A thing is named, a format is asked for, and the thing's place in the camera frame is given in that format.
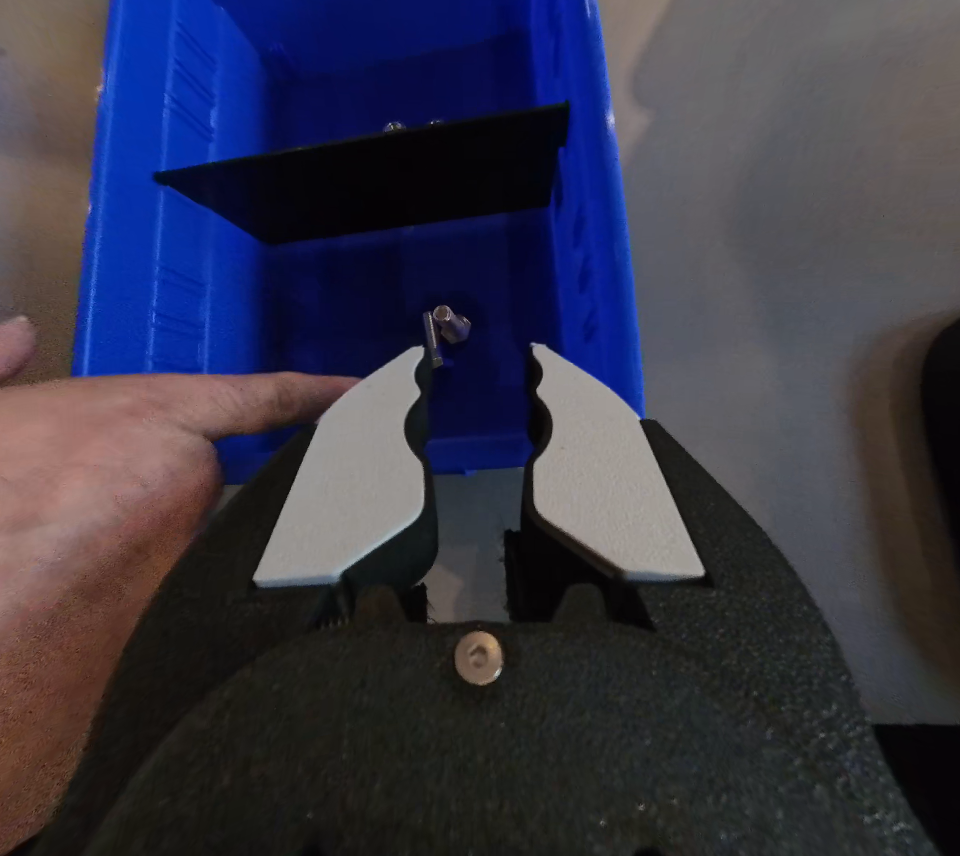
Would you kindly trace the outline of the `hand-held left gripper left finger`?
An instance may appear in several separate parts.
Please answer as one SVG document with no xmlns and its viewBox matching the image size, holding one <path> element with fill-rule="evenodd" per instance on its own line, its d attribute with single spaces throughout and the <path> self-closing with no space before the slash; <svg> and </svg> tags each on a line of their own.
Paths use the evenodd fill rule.
<svg viewBox="0 0 960 856">
<path fill-rule="evenodd" d="M 267 546 L 258 588 L 411 588 L 432 568 L 439 525 L 426 459 L 432 366 L 414 346 L 318 418 Z"/>
</svg>

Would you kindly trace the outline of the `blue plastic bin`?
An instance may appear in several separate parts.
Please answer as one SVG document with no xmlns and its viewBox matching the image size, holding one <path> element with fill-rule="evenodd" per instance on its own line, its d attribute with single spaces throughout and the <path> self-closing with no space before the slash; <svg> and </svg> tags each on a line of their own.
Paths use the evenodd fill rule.
<svg viewBox="0 0 960 856">
<path fill-rule="evenodd" d="M 265 245 L 154 174 L 568 102 L 542 209 Z M 445 304 L 427 454 L 519 467 L 542 343 L 642 414 L 629 230 L 596 0 L 111 0 L 75 375 L 366 377 Z"/>
</svg>

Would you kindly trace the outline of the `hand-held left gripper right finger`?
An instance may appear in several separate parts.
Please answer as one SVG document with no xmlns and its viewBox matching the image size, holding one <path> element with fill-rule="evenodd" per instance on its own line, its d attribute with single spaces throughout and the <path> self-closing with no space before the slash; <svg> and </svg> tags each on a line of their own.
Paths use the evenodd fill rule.
<svg viewBox="0 0 960 856">
<path fill-rule="evenodd" d="M 532 452 L 523 520 L 629 582 L 706 576 L 637 413 L 545 344 L 527 358 Z"/>
</svg>

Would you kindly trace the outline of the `black bin divider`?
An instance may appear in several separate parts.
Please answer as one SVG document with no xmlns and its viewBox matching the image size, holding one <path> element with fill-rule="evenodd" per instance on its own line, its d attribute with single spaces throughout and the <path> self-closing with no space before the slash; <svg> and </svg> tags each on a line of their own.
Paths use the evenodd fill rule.
<svg viewBox="0 0 960 856">
<path fill-rule="evenodd" d="M 545 208 L 570 104 L 383 132 L 153 175 L 270 246 Z"/>
</svg>

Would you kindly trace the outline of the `person's left hand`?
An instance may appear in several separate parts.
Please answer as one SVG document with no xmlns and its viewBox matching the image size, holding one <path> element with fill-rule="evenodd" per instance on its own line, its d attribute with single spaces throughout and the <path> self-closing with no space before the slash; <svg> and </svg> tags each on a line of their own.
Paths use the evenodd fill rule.
<svg viewBox="0 0 960 856">
<path fill-rule="evenodd" d="M 171 373 L 2 389 L 2 854 L 52 814 L 126 642 L 218 502 L 215 443 L 315 421 L 356 383 Z"/>
</svg>

